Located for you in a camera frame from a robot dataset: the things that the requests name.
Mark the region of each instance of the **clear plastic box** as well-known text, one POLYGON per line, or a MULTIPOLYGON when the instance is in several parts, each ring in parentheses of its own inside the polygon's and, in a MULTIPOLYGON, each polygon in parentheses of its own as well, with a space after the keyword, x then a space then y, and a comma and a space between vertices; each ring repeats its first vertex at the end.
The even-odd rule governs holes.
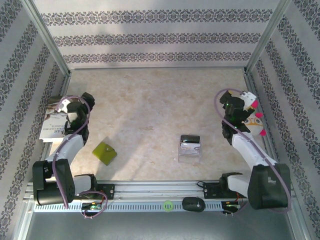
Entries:
POLYGON ((196 164, 201 160, 201 137, 199 135, 183 134, 178 146, 178 162, 196 164))

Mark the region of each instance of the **black computer mouse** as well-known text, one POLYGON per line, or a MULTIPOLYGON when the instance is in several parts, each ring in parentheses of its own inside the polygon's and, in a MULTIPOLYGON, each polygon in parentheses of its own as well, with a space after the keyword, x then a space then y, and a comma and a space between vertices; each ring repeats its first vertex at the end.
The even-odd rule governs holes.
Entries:
POLYGON ((199 197, 188 196, 182 201, 182 207, 184 210, 191 212, 202 212, 206 208, 205 201, 199 197))

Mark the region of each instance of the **damask striped wall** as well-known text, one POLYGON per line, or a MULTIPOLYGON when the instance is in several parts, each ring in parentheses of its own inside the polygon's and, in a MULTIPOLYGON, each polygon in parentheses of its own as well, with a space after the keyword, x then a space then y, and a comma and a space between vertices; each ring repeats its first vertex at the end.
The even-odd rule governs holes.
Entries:
POLYGON ((293 0, 251 76, 312 239, 320 239, 320 1, 293 0))
POLYGON ((19 0, 0 0, 0 240, 11 239, 46 105, 64 76, 19 0))
POLYGON ((34 0, 70 69, 244 67, 279 0, 34 0))

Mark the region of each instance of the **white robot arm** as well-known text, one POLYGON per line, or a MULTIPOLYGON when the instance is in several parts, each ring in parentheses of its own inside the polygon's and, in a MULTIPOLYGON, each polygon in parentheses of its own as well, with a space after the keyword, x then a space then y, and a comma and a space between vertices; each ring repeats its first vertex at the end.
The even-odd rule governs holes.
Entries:
POLYGON ((256 96, 242 92, 240 97, 226 91, 220 98, 225 115, 222 134, 242 155, 250 170, 243 173, 225 173, 220 178, 225 190, 248 197, 254 209, 284 208, 290 201, 290 170, 278 164, 256 143, 244 121, 255 111, 250 106, 256 96))
POLYGON ((89 110, 91 111, 95 105, 95 99, 90 94, 85 92, 81 98, 88 104, 89 109, 80 101, 62 102, 64 105, 59 106, 59 110, 67 112, 68 115, 64 126, 65 137, 55 152, 44 161, 37 161, 32 166, 33 196, 37 205, 64 203, 57 182, 47 181, 54 176, 55 157, 55 170, 68 203, 84 191, 97 190, 98 183, 93 174, 73 177, 70 170, 70 164, 88 140, 88 126, 84 123, 87 121, 89 110))

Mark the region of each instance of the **green ring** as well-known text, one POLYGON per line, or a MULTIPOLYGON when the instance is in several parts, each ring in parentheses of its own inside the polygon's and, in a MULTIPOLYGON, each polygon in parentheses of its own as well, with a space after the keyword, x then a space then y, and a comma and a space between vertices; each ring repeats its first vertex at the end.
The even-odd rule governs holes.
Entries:
POLYGON ((163 209, 169 213, 174 209, 174 204, 172 203, 172 201, 166 200, 163 203, 163 209))

